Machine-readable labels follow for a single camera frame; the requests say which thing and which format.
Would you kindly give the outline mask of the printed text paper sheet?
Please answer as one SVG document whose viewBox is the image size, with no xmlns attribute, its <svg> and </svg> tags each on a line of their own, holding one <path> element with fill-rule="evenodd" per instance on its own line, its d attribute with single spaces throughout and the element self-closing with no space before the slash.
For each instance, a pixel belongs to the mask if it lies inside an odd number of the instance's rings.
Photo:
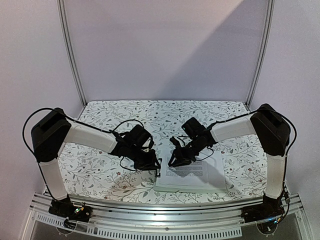
<svg viewBox="0 0 320 240">
<path fill-rule="evenodd" d="M 153 189 L 159 192 L 223 193 L 227 191 L 222 154 L 205 149 L 199 161 L 179 167 L 169 167 L 169 158 L 161 163 Z"/>
</svg>

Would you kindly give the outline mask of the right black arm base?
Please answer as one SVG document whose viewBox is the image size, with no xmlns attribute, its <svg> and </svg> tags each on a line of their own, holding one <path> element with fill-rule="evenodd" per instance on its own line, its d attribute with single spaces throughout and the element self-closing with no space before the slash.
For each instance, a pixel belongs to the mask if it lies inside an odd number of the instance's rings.
<svg viewBox="0 0 320 240">
<path fill-rule="evenodd" d="M 244 219 L 245 223 L 271 220 L 277 224 L 287 216 L 290 209 L 290 198 L 288 196 L 284 197 L 288 204 L 286 211 L 283 207 L 282 198 L 283 195 L 278 198 L 270 198 L 264 194 L 262 203 L 243 207 L 240 217 Z"/>
</svg>

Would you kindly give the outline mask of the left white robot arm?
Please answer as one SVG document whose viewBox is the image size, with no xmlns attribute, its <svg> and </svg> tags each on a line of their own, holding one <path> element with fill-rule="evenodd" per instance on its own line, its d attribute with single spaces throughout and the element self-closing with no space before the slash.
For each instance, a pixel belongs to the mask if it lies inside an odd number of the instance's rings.
<svg viewBox="0 0 320 240">
<path fill-rule="evenodd" d="M 133 162 L 133 169 L 157 171 L 161 164 L 154 150 L 153 136 L 138 122 L 130 131 L 103 130 L 66 115 L 63 109 L 44 107 L 35 111 L 48 111 L 31 131 L 33 154 L 40 169 L 46 188 L 55 200 L 55 209 L 63 216 L 74 213 L 74 205 L 66 200 L 68 193 L 58 164 L 58 158 L 65 144 L 73 143 Z"/>
</svg>

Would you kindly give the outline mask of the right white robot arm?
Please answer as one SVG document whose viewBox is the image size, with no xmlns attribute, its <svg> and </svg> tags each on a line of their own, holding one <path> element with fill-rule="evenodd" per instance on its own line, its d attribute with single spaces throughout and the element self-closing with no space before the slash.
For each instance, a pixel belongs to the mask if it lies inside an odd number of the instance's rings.
<svg viewBox="0 0 320 240">
<path fill-rule="evenodd" d="M 291 132 L 294 125 L 269 104 L 262 104 L 257 110 L 227 120 L 216 121 L 205 127 L 192 117 L 182 125 L 190 142 L 181 146 L 174 137 L 175 146 L 169 167 L 187 166 L 196 162 L 196 157 L 205 148 L 237 137 L 256 135 L 267 157 L 267 184 L 264 195 L 269 198 L 259 206 L 262 218 L 269 218 L 278 210 L 278 199 L 284 191 L 288 151 L 293 145 Z"/>
</svg>

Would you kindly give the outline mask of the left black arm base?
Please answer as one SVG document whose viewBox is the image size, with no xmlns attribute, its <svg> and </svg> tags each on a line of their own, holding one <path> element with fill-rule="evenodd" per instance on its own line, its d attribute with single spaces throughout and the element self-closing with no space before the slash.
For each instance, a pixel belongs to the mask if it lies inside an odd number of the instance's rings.
<svg viewBox="0 0 320 240">
<path fill-rule="evenodd" d="M 69 196 L 62 200 L 53 199 L 48 209 L 49 214 L 85 223 L 89 222 L 92 211 L 93 209 L 85 203 L 81 205 L 73 204 Z"/>
</svg>

